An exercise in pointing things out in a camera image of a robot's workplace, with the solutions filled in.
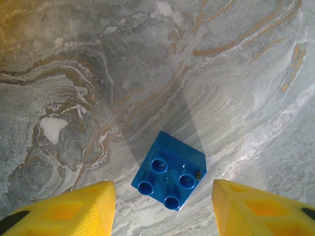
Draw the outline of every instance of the marble floor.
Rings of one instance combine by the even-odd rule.
[[[0,1],[0,216],[113,180],[113,236],[216,236],[216,178],[315,205],[315,1]],[[204,152],[180,212],[130,183]]]

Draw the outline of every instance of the toy block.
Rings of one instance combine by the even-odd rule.
[[[112,181],[22,207],[0,221],[3,236],[110,236],[116,193]]]
[[[203,153],[161,131],[131,185],[179,211],[206,173]]]
[[[220,236],[315,236],[315,206],[228,180],[213,183]]]

